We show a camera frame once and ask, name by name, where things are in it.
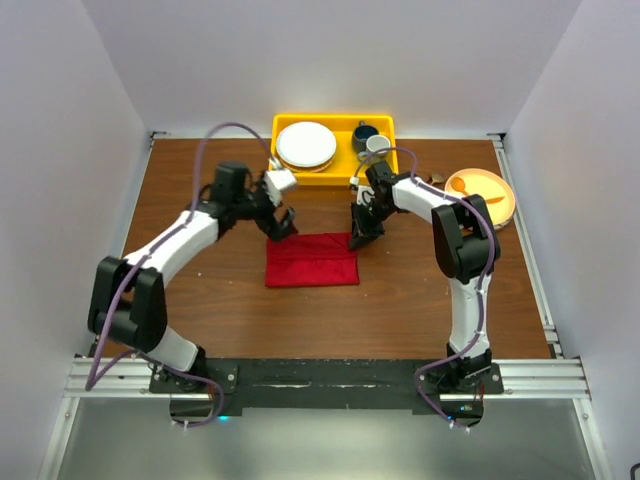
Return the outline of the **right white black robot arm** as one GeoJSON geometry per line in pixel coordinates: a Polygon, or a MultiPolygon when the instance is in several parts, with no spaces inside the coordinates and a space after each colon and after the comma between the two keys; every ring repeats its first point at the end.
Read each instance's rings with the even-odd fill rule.
{"type": "Polygon", "coordinates": [[[412,213],[431,225],[436,262],[449,280],[452,327],[447,357],[421,367],[417,377],[469,392],[492,363],[487,303],[500,247],[486,202],[479,195],[455,197],[413,172],[396,174],[385,162],[367,167],[365,175],[366,186],[356,176],[349,180],[356,194],[349,248],[358,250],[382,236],[384,221],[394,213],[412,213]]]}

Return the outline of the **red cloth napkin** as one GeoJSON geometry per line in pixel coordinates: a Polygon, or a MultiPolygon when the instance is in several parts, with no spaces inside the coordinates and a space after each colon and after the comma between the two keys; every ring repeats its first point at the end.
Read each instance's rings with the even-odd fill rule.
{"type": "Polygon", "coordinates": [[[349,233],[297,234],[266,244],[265,286],[306,288],[359,285],[358,255],[349,233]]]}

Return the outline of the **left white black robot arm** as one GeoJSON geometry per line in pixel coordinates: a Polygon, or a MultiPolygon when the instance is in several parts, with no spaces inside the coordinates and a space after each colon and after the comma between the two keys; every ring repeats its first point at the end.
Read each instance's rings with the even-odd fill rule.
{"type": "Polygon", "coordinates": [[[202,250],[239,221],[252,221],[271,240],[295,234],[295,212],[275,211],[297,181],[285,168],[264,171],[255,182],[240,162],[216,167],[211,184],[197,190],[195,202],[149,244],[123,257],[107,256],[97,266],[88,313],[89,330],[99,335],[95,353],[106,340],[124,345],[172,373],[185,392],[207,380],[206,354],[169,326],[165,289],[202,250]]]}

